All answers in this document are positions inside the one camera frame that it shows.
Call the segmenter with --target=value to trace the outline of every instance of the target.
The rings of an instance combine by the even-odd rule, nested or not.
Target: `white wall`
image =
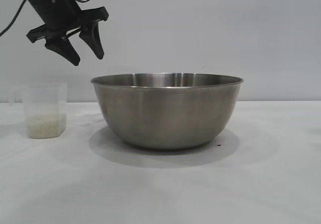
[[[0,0],[0,29],[22,0]],[[11,84],[65,81],[70,101],[95,101],[90,79],[134,72],[204,72],[245,79],[240,100],[321,100],[321,0],[92,0],[105,58],[77,37],[79,67],[32,44],[42,24],[29,4],[0,38],[0,96]]]

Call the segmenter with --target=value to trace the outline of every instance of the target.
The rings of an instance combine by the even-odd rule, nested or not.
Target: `stainless steel bowl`
[[[173,150],[211,141],[225,128],[243,80],[238,77],[153,73],[96,77],[108,126],[125,142]]]

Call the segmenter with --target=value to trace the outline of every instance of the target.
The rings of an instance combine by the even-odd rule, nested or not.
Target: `rice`
[[[28,136],[48,139],[60,136],[66,129],[66,115],[43,115],[27,119]]]

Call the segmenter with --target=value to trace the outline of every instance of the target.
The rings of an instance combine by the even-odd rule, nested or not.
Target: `clear plastic container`
[[[40,83],[20,88],[27,133],[33,139],[60,136],[66,129],[67,84]]]

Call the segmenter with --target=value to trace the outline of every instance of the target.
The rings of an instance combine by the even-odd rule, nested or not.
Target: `bowl rim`
[[[236,82],[224,83],[224,84],[215,84],[215,85],[200,85],[200,86],[167,86],[167,87],[152,87],[152,86],[130,86],[130,85],[114,85],[114,84],[103,84],[97,82],[98,80],[110,77],[110,76],[124,76],[124,75],[156,75],[156,74],[191,74],[191,75],[210,75],[210,76],[222,76],[222,77],[232,77],[235,78]],[[154,72],[154,73],[124,73],[124,74],[113,74],[113,75],[104,75],[94,77],[90,80],[90,82],[94,85],[99,85],[103,87],[117,87],[117,88],[140,88],[140,89],[186,89],[186,88],[209,88],[209,87],[223,87],[223,86],[231,86],[231,85],[239,85],[244,82],[243,78],[230,76],[230,75],[222,75],[222,74],[211,74],[211,73],[189,73],[189,72]]]

